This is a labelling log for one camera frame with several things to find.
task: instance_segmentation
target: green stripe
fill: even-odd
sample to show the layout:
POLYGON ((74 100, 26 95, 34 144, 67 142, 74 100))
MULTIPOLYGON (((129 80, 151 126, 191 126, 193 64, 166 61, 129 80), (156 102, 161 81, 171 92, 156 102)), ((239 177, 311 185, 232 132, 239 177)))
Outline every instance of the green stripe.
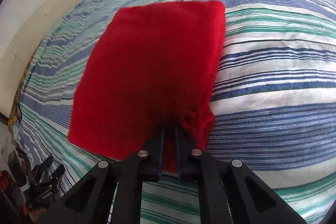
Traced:
POLYGON ((317 196, 333 187, 335 187, 335 183, 336 181, 333 180, 321 187, 315 188, 313 190, 310 190, 308 192, 303 192, 301 194, 293 194, 291 196, 282 196, 282 198, 286 201, 286 202, 295 202, 295 201, 300 201, 300 200, 304 200, 304 199, 308 199, 308 198, 312 198, 314 196, 317 196))
POLYGON ((336 199, 336 194, 333 194, 332 196, 330 196, 329 198, 327 198, 327 199, 325 199, 323 201, 314 203, 314 204, 306 206, 304 208, 297 209, 296 211, 297 211, 298 214, 303 215, 303 214, 309 213, 310 211, 313 211, 315 209, 324 207, 327 204, 335 201, 335 199, 336 199))
POLYGON ((61 63, 63 57, 75 55, 76 53, 85 50, 87 47, 90 47, 93 44, 93 40, 88 39, 86 43, 71 43, 71 47, 48 47, 48 50, 43 54, 43 60, 41 61, 41 64, 49 64, 50 58, 53 58, 53 61, 56 61, 57 63, 61 63))
POLYGON ((299 28, 299 27, 288 27, 288 26, 245 26, 238 29, 234 29, 232 31, 226 32, 226 37, 231 37, 233 35, 238 35, 242 33, 249 33, 249 32, 279 32, 279 33, 286 33, 286 32, 300 32, 300 33, 306 33, 306 34, 314 34, 314 35, 320 35, 325 37, 331 37, 336 38, 336 35, 322 32, 322 31, 315 31, 313 29, 308 28, 299 28))
POLYGON ((64 80, 59 80, 59 81, 56 80, 55 83, 45 83, 45 84, 40 84, 40 83, 33 80, 32 82, 29 82, 29 84, 32 84, 31 86, 33 88, 35 87, 36 89, 40 90, 40 92, 49 93, 49 94, 46 94, 46 95, 52 96, 53 95, 52 92, 54 90, 66 87, 69 84, 69 82, 74 82, 74 84, 77 84, 80 81, 80 78, 83 74, 84 69, 85 68, 79 68, 78 71, 76 71, 76 74, 69 74, 69 77, 68 77, 67 80, 65 80, 65 79, 64 80))
POLYGON ((189 189, 185 189, 182 187, 178 187, 177 185, 169 185, 167 183, 164 183, 162 181, 158 182, 158 183, 152 183, 152 182, 147 182, 147 184, 152 185, 152 186, 156 186, 156 187, 160 187, 160 188, 164 188, 164 189, 169 189, 169 190, 174 190, 177 191, 179 193, 183 193, 183 194, 188 194, 194 197, 198 197, 198 192, 193 193, 193 191, 189 191, 189 189))
POLYGON ((155 203, 159 204, 168 208, 175 209, 177 211, 183 212, 183 213, 188 213, 191 215, 199 215, 200 211, 199 208, 196 206, 192 206, 187 203, 182 203, 178 202, 176 200, 170 199, 170 198, 165 198, 160 195, 155 195, 155 194, 150 194, 146 192, 142 192, 142 200, 150 202, 150 203, 155 203))
POLYGON ((157 223, 162 223, 162 224, 179 224, 179 223, 190 224, 192 223, 192 222, 183 221, 178 218, 171 217, 171 216, 167 216, 159 212, 150 211, 147 209, 141 209, 140 216, 141 218, 151 220, 157 223))
POLYGON ((179 181, 178 178, 173 177, 173 176, 168 176, 168 175, 162 175, 161 181, 178 184, 178 185, 181 185, 183 187, 188 187, 191 190, 193 190, 195 193, 198 193, 197 184, 193 183, 193 182, 181 182, 181 181, 179 181))
POLYGON ((70 78, 76 78, 79 75, 82 75, 87 59, 88 58, 83 58, 80 63, 74 64, 73 66, 66 68, 66 70, 62 69, 56 72, 53 76, 44 76, 33 73, 30 77, 29 84, 33 83, 37 87, 43 86, 49 88, 52 84, 68 81, 70 78))
POLYGON ((231 18, 235 16, 247 16, 249 14, 265 14, 265 15, 272 14, 272 15, 278 15, 278 16, 304 18, 306 20, 315 20, 317 22, 324 22, 328 25, 336 26, 334 21, 321 18, 321 17, 317 17, 315 15, 303 14, 299 12, 273 10, 273 9, 268 9, 268 8, 245 8, 245 9, 237 10, 234 12, 226 13, 226 18, 231 18))
POLYGON ((255 16, 255 17, 246 17, 244 19, 237 19, 237 20, 233 20, 231 22, 228 22, 226 25, 227 26, 231 26, 231 25, 237 25, 237 24, 241 24, 241 23, 246 23, 246 22, 256 22, 256 21, 263 21, 263 22, 282 22, 282 23, 287 23, 287 24, 298 24, 298 25, 306 25, 306 26, 310 26, 310 27, 315 27, 315 28, 319 28, 320 32, 322 32, 323 30, 328 30, 330 32, 334 32, 335 31, 335 27, 334 28, 329 28, 327 26, 322 26, 321 24, 315 24, 315 23, 311 23, 311 22, 303 22, 303 21, 298 21, 298 20, 289 20, 289 19, 282 19, 282 18, 275 18, 275 17, 266 17, 266 16, 255 16))
POLYGON ((328 212, 328 210, 323 211, 321 213, 313 214, 312 216, 309 216, 309 217, 305 218, 304 220, 307 222, 307 224, 315 223, 318 220, 322 220, 322 218, 326 215, 327 212, 328 212))
MULTIPOLYGON (((27 112, 25 112, 25 114, 27 114, 27 116, 29 116, 29 112, 30 110, 24 105, 21 104, 22 106, 22 110, 25 110, 27 112)), ((63 145, 63 143, 67 143, 69 146, 71 146, 74 150, 76 150, 78 153, 88 157, 89 159, 91 159, 94 162, 98 162, 99 158, 94 157, 92 154, 88 153, 85 150, 82 150, 80 148, 78 148, 75 145, 72 145, 71 143, 69 143, 66 140, 66 136, 61 133, 60 131, 56 130, 55 128, 51 127, 49 124, 47 124, 46 122, 44 122, 43 120, 41 120, 38 116, 35 116, 35 119, 31 119, 31 121, 35 121, 35 126, 36 129, 35 131, 37 131, 37 129, 39 129, 39 133, 40 136, 43 136, 45 139, 48 140, 48 143, 56 150, 58 151, 59 154, 64 155, 64 153, 73 161, 79 163, 82 167, 85 168, 85 170, 89 171, 92 166, 87 164, 84 160, 82 160, 81 158, 77 157, 76 155, 74 155, 73 153, 71 153, 68 149, 66 149, 66 147, 63 145), (62 142, 58 141, 54 135, 58 136, 62 142)), ((66 162, 69 163, 70 166, 72 166, 73 170, 76 172, 78 177, 82 177, 84 174, 80 171, 80 169, 73 164, 72 161, 69 161, 66 157, 63 157, 62 160, 65 160, 66 162)))
POLYGON ((321 189, 324 188, 326 185, 332 184, 333 186, 336 185, 336 172, 328 175, 325 178, 322 178, 320 180, 317 180, 315 182, 311 182, 305 185, 291 187, 291 188, 283 188, 283 189, 275 189, 274 191, 281 197, 288 199, 291 198, 291 196, 296 195, 299 197, 305 196, 306 192, 309 192, 311 190, 315 189, 321 189))

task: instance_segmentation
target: red fabric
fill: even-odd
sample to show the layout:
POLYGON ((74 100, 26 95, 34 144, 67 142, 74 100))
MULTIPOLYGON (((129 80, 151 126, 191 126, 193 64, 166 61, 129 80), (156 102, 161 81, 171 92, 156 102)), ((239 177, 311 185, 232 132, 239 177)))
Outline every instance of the red fabric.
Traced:
MULTIPOLYGON (((123 160, 159 123, 178 121, 204 150, 223 46, 224 5, 184 1, 122 8, 94 47, 73 102, 68 140, 123 160)), ((165 170, 175 171, 173 141, 165 170)))

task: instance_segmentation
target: striped bedsheet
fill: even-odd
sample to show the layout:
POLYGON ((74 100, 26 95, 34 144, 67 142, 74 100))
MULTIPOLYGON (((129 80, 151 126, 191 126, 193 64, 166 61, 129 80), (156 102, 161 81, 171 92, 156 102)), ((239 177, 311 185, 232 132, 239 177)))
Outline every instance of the striped bedsheet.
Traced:
MULTIPOLYGON (((172 0, 83 0, 37 49, 14 134, 33 165, 48 155, 51 170, 64 164, 60 193, 100 160, 67 141, 74 91, 93 46, 121 7, 162 1, 172 0)), ((336 0, 220 1, 226 40, 208 151, 242 160, 308 224, 319 223, 336 199, 336 0)), ((96 122, 113 127, 104 113, 96 122)), ((169 176, 145 183, 141 218, 200 223, 197 189, 169 176)))

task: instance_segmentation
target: blue stripe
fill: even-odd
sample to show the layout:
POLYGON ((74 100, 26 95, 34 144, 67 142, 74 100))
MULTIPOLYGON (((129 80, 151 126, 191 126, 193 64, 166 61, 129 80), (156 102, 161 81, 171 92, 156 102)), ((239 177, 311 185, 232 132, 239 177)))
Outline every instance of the blue stripe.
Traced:
POLYGON ((268 57, 299 57, 299 58, 304 58, 304 57, 311 57, 314 59, 319 59, 319 60, 328 60, 328 61, 336 61, 336 56, 335 57, 329 57, 328 55, 319 55, 319 54, 311 54, 308 52, 303 52, 303 53, 299 53, 296 54, 294 52, 265 52, 262 54, 255 54, 252 56, 248 56, 248 57, 243 57, 243 58, 237 58, 235 60, 226 60, 224 62, 221 62, 220 64, 220 68, 226 66, 226 65, 232 65, 232 64, 242 64, 244 63, 244 61, 251 61, 251 60, 257 60, 257 59, 262 59, 262 58, 268 58, 268 57))
POLYGON ((264 58, 256 58, 253 59, 251 62, 239 62, 236 65, 224 65, 218 68, 218 71, 221 70, 225 70, 225 69, 229 69, 229 68, 235 68, 235 67, 240 67, 240 66, 246 66, 248 64, 253 64, 253 63, 257 63, 257 62, 261 62, 261 61, 270 61, 270 60, 321 60, 321 61, 325 61, 325 62, 332 62, 332 60, 326 60, 324 58, 309 58, 309 57, 293 57, 293 55, 283 55, 283 57, 276 57, 273 58, 274 56, 265 56, 264 58))
POLYGON ((317 50, 314 48, 292 48, 292 47, 269 47, 269 48, 260 48, 256 50, 251 50, 248 52, 238 52, 234 54, 227 54, 221 57, 220 60, 228 59, 228 58, 236 58, 244 55, 250 55, 255 52, 268 52, 268 51, 294 51, 294 52, 319 52, 319 53, 330 53, 334 56, 336 56, 336 53, 334 51, 329 51, 329 50, 317 50))
MULTIPOLYGON (((76 87, 77 87, 78 83, 76 83, 75 85, 65 85, 63 88, 57 88, 57 89, 50 89, 51 87, 46 87, 45 90, 47 91, 41 91, 41 90, 37 90, 36 87, 34 85, 30 85, 29 87, 26 87, 25 89, 25 93, 33 96, 33 97, 36 97, 35 94, 38 94, 40 95, 39 99, 41 100, 41 97, 42 96, 46 96, 46 98, 51 98, 53 94, 55 93, 62 93, 64 91, 70 91, 70 90, 75 90, 76 87)), ((66 94, 61 94, 62 96, 60 97, 60 99, 63 99, 64 96, 67 97, 66 94)))
POLYGON ((21 98, 21 103, 25 104, 30 109, 33 109, 39 115, 46 117, 65 128, 69 128, 72 111, 71 105, 41 105, 25 94, 22 94, 21 98))
POLYGON ((273 70, 273 71, 252 73, 249 75, 244 75, 240 77, 235 77, 235 78, 230 78, 227 80, 219 81, 214 84, 214 88, 221 86, 221 85, 233 84, 236 82, 253 79, 253 78, 259 78, 259 77, 268 77, 268 76, 277 76, 277 75, 299 75, 299 74, 336 76, 336 72, 326 71, 326 70, 315 70, 315 69, 273 70))
POLYGON ((335 117, 335 103, 223 114, 216 117, 207 149, 221 160, 243 160, 253 170, 303 167, 334 156, 335 117))
POLYGON ((266 84, 258 86, 250 86, 248 88, 227 91, 215 94, 211 97, 211 102, 247 95, 260 92, 270 92, 278 90, 298 90, 298 89, 311 89, 311 88, 336 88, 336 82, 302 82, 302 83, 281 83, 281 84, 266 84))
POLYGON ((319 5, 307 0, 220 0, 225 3, 227 8, 232 8, 238 5, 246 5, 253 3, 268 4, 268 5, 283 5, 286 7, 304 8, 312 12, 320 13, 330 19, 336 20, 336 15, 319 5))
POLYGON ((37 73, 39 75, 44 75, 44 76, 53 76, 57 72, 64 69, 65 67, 73 65, 74 62, 77 62, 81 59, 84 59, 84 58, 88 57, 90 55, 93 47, 94 47, 94 45, 90 45, 87 48, 85 48, 85 49, 77 52, 73 56, 69 57, 68 59, 63 60, 63 62, 61 62, 57 66, 57 68, 47 68, 47 67, 40 67, 39 65, 35 65, 35 67, 33 68, 33 70, 31 72, 37 73))
POLYGON ((271 81, 285 81, 285 80, 305 80, 305 79, 316 79, 316 81, 321 81, 323 82, 322 80, 335 80, 336 82, 336 77, 316 77, 316 76, 296 76, 296 77, 274 77, 274 78, 268 78, 268 79, 258 79, 258 80, 252 80, 252 81, 246 81, 246 82, 243 82, 243 83, 239 83, 239 84, 235 84, 235 85, 229 85, 229 86, 223 86, 221 88, 218 88, 218 89, 214 89, 213 92, 217 92, 217 91, 220 91, 220 90, 226 90, 226 89, 231 89, 231 88, 235 88, 237 86, 242 86, 242 85, 249 85, 249 84, 256 84, 256 83, 263 83, 263 82, 271 82, 271 81))

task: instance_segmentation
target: blue and white striped fabric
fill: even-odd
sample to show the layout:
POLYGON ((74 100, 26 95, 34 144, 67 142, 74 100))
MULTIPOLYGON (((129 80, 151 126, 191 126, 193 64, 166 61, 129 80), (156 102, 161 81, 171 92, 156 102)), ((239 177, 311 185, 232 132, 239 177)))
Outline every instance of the blue and white striped fabric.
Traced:
MULTIPOLYGON (((66 140, 93 46, 121 7, 163 1, 172 0, 83 0, 37 49, 14 131, 32 164, 48 155, 55 159, 51 170, 64 164, 61 193, 99 160, 66 140)), ((336 199, 336 0, 221 1, 226 40, 208 151, 241 159, 307 223, 318 223, 336 199)), ((113 126, 103 113, 97 122, 113 126)), ((141 217, 200 223, 196 188, 171 177, 145 184, 141 217)))

